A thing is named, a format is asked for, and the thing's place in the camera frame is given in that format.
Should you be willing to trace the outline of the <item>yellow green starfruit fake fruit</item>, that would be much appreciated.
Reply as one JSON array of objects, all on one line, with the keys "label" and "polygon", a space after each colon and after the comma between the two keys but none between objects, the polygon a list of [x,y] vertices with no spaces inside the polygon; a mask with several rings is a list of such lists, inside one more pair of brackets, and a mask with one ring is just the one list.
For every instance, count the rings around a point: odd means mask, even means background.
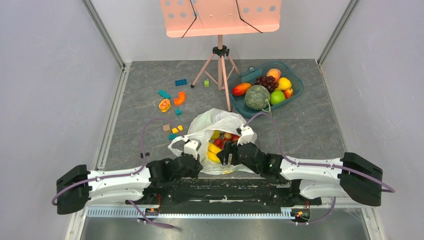
[{"label": "yellow green starfruit fake fruit", "polygon": [[221,135],[221,132],[219,130],[214,130],[213,134],[212,134],[212,139],[218,139]]}]

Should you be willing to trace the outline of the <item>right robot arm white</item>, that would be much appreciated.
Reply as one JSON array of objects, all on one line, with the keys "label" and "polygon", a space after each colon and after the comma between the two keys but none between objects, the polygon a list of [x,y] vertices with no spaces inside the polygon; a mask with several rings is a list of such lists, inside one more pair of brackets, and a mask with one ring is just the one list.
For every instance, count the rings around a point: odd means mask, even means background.
[{"label": "right robot arm white", "polygon": [[353,152],[333,159],[301,159],[265,153],[253,143],[227,142],[216,156],[224,166],[243,165],[267,180],[290,181],[288,196],[295,204],[339,197],[381,206],[383,170]]}]

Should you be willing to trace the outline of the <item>white plastic bag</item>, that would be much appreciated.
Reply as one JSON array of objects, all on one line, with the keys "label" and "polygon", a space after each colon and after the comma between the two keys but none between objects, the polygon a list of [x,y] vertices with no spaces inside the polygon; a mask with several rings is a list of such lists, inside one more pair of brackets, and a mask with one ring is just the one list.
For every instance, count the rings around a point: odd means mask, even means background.
[{"label": "white plastic bag", "polygon": [[185,135],[190,140],[195,139],[201,142],[201,146],[197,151],[200,156],[200,164],[203,169],[202,173],[208,175],[226,175],[232,172],[241,171],[253,173],[252,170],[244,165],[226,165],[214,163],[207,157],[209,141],[215,130],[231,134],[237,133],[237,128],[246,124],[247,121],[238,113],[228,112],[225,110],[212,108],[195,117]]}]

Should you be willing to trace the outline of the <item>yellow pear fake fruit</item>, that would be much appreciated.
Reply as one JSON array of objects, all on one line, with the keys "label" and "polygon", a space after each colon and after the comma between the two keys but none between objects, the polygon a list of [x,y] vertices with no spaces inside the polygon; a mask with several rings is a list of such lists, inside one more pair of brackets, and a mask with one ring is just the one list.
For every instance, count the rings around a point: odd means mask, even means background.
[{"label": "yellow pear fake fruit", "polygon": [[286,91],[292,88],[291,81],[286,77],[281,77],[277,83],[278,86],[275,88],[276,91]]}]

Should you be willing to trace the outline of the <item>red cherry fruit cluster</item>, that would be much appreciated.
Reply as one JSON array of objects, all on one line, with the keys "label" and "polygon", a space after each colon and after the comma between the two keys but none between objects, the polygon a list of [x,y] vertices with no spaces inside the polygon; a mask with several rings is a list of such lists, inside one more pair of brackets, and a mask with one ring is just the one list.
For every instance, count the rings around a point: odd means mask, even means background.
[{"label": "red cherry fruit cluster", "polygon": [[220,135],[213,141],[213,144],[220,149],[223,149],[227,142],[237,142],[240,138],[239,135],[232,134],[229,132],[222,132]]}]

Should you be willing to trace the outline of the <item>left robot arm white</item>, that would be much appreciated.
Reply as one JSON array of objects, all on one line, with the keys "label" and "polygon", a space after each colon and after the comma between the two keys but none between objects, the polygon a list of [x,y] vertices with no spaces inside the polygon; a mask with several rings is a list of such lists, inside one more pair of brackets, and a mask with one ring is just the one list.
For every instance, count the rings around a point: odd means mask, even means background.
[{"label": "left robot arm white", "polygon": [[90,204],[138,200],[151,204],[157,198],[154,187],[182,178],[197,178],[201,169],[200,156],[187,153],[134,169],[89,171],[81,164],[56,181],[52,204],[59,215],[78,212]]}]

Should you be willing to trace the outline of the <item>yellow banana fake fruit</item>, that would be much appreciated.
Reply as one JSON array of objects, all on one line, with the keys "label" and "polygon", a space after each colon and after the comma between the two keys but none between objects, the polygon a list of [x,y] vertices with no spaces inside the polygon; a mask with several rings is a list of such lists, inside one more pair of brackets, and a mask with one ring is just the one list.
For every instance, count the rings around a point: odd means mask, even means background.
[{"label": "yellow banana fake fruit", "polygon": [[213,143],[209,142],[207,147],[207,158],[214,163],[221,164],[221,160],[218,158],[217,154],[221,152],[222,149],[218,146],[214,145]]}]

